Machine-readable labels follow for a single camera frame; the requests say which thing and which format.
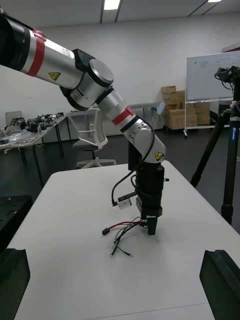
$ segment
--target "white chair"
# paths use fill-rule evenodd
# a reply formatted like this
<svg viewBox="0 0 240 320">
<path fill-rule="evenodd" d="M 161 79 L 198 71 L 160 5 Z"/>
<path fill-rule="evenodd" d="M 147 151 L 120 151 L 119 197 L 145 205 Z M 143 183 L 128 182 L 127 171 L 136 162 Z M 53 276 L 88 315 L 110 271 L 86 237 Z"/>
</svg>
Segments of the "white chair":
<svg viewBox="0 0 240 320">
<path fill-rule="evenodd" d="M 90 167 L 102 167 L 101 164 L 105 163 L 113 163 L 114 165 L 117 164 L 116 160 L 113 159 L 99 159 L 99 157 L 95 157 L 95 152 L 101 150 L 103 146 L 108 143 L 108 139 L 103 131 L 103 113 L 100 110 L 95 111 L 94 124 L 90 124 L 90 130 L 87 131 L 78 131 L 73 119 L 71 117 L 69 118 L 73 126 L 77 129 L 77 136 L 79 139 L 78 142 L 74 143 L 72 149 L 92 152 L 92 160 L 78 162 L 76 164 L 77 169 L 80 169 L 81 165 L 85 165 L 82 167 L 82 169 L 86 169 Z M 93 133 L 93 137 L 87 139 L 82 138 L 82 133 Z"/>
</svg>

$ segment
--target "white wall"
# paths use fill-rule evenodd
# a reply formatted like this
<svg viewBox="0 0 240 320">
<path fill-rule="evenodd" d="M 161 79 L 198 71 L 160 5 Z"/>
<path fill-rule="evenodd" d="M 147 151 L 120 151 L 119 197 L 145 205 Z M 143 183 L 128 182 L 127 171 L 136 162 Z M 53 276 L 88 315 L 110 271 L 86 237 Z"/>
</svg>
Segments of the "white wall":
<svg viewBox="0 0 240 320">
<path fill-rule="evenodd" d="M 240 13 L 52 27 L 43 33 L 60 45 L 80 48 L 106 63 L 114 87 L 128 104 L 162 99 L 162 86 L 185 88 L 187 57 L 220 53 L 240 40 Z M 0 66 L 0 124 L 5 112 L 24 117 L 71 109 L 60 89 Z"/>
</svg>

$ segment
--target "whiteboard writing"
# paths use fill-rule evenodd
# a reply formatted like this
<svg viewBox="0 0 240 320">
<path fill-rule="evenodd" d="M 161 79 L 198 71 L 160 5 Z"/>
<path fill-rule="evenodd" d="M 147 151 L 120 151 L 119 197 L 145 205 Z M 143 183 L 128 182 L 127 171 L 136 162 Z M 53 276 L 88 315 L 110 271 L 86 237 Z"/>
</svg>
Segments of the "whiteboard writing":
<svg viewBox="0 0 240 320">
<path fill-rule="evenodd" d="M 219 68 L 240 67 L 240 51 L 187 59 L 187 101 L 232 98 L 232 90 L 215 78 Z"/>
</svg>

